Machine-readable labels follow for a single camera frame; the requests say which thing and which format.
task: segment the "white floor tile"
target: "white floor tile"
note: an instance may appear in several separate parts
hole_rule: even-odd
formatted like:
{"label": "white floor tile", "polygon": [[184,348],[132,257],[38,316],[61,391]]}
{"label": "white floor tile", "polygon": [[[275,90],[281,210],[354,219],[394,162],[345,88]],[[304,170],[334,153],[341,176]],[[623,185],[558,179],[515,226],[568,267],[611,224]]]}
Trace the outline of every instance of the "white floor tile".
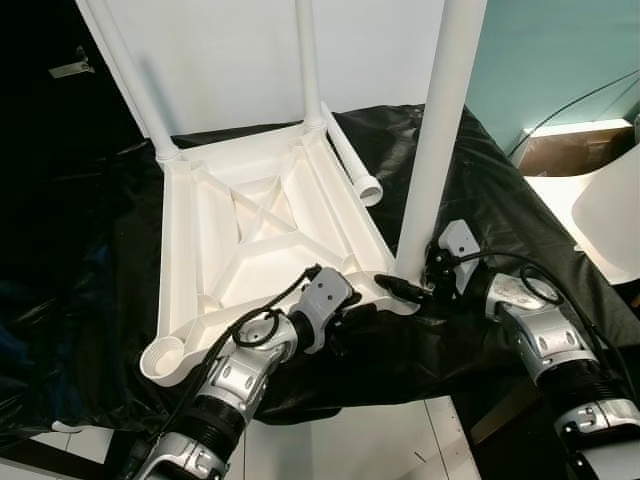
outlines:
{"label": "white floor tile", "polygon": [[59,450],[66,450],[69,443],[69,434],[59,432],[41,433],[31,439]]}
{"label": "white floor tile", "polygon": [[424,402],[247,431],[245,480],[446,480]]}
{"label": "white floor tile", "polygon": [[41,475],[30,470],[16,468],[0,463],[0,478],[7,480],[55,480],[54,477]]}
{"label": "white floor tile", "polygon": [[103,463],[109,449],[113,430],[90,427],[79,433],[70,434],[67,452]]}

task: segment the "floor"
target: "floor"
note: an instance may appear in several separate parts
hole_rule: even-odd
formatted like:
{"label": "floor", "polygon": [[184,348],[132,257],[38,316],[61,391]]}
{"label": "floor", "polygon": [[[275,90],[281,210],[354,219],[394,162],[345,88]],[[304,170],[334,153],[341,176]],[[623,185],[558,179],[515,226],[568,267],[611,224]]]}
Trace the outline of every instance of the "floor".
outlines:
{"label": "floor", "polygon": [[[39,441],[103,462],[111,431],[40,435]],[[479,480],[449,397],[344,409],[287,427],[251,423],[226,480]],[[0,478],[52,480],[0,464]]]}

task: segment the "white plastic tube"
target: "white plastic tube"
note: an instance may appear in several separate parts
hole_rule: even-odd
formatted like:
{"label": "white plastic tube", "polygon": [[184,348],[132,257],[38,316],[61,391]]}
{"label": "white plastic tube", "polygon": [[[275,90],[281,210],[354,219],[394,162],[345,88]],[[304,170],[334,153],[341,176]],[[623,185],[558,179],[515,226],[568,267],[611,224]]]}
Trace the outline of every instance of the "white plastic tube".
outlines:
{"label": "white plastic tube", "polygon": [[351,142],[344,134],[336,118],[331,113],[327,105],[322,102],[322,114],[327,122],[327,133],[331,137],[333,146],[336,147],[338,155],[344,168],[351,178],[353,189],[365,207],[371,207],[382,199],[382,186],[378,179],[372,176],[367,167],[362,163],[362,159],[354,150]]}
{"label": "white plastic tube", "polygon": [[395,274],[418,282],[449,171],[487,0],[445,0]]}
{"label": "white plastic tube", "polygon": [[156,159],[159,162],[177,159],[180,155],[180,150],[171,141],[169,132],[140,78],[109,7],[107,7],[104,0],[87,0],[87,5],[131,94],[136,109],[140,113],[145,127],[147,127],[151,142],[156,149]]}
{"label": "white plastic tube", "polygon": [[308,130],[313,130],[323,127],[324,119],[320,109],[320,87],[311,0],[296,0],[296,19],[302,88],[304,90],[304,125]]}

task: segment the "black tarp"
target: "black tarp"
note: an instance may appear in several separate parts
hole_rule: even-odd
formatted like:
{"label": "black tarp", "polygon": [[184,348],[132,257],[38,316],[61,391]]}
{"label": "black tarp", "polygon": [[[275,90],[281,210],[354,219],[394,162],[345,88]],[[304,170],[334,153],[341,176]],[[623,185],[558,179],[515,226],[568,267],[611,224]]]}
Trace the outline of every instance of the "black tarp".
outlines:
{"label": "black tarp", "polygon": [[[380,180],[370,209],[397,244],[422,116],[420,106],[337,115]],[[275,126],[180,136],[183,147]],[[183,386],[142,377],[138,359],[155,336],[162,171],[148,143],[111,158],[69,159],[11,183],[0,202],[0,431],[3,442],[70,425],[144,430],[176,404]],[[640,344],[640,324],[465,110],[438,229],[463,218],[483,248],[511,250],[553,269],[617,345]],[[515,271],[514,262],[493,262]],[[398,317],[361,309],[331,348],[273,375],[257,418],[291,423],[336,408],[399,403],[464,390],[518,371],[499,326],[478,312]]]}

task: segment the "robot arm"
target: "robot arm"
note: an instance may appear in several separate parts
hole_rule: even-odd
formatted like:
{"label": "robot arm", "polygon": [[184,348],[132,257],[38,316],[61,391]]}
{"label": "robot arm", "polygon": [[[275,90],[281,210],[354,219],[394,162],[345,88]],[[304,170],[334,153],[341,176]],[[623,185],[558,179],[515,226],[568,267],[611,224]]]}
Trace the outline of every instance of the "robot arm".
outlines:
{"label": "robot arm", "polygon": [[546,282],[497,273],[477,259],[446,260],[479,251],[464,221],[452,222],[433,253],[442,266],[432,281],[449,278],[441,282],[444,295],[453,290],[504,325],[556,416],[556,432],[578,478],[640,479],[640,412],[625,382],[601,365]]}
{"label": "robot arm", "polygon": [[158,439],[135,478],[224,478],[229,457],[262,400],[269,375],[298,352],[320,350],[328,322],[357,297],[342,275],[323,268],[287,315],[279,312],[244,323],[231,352],[216,360],[193,404]]}

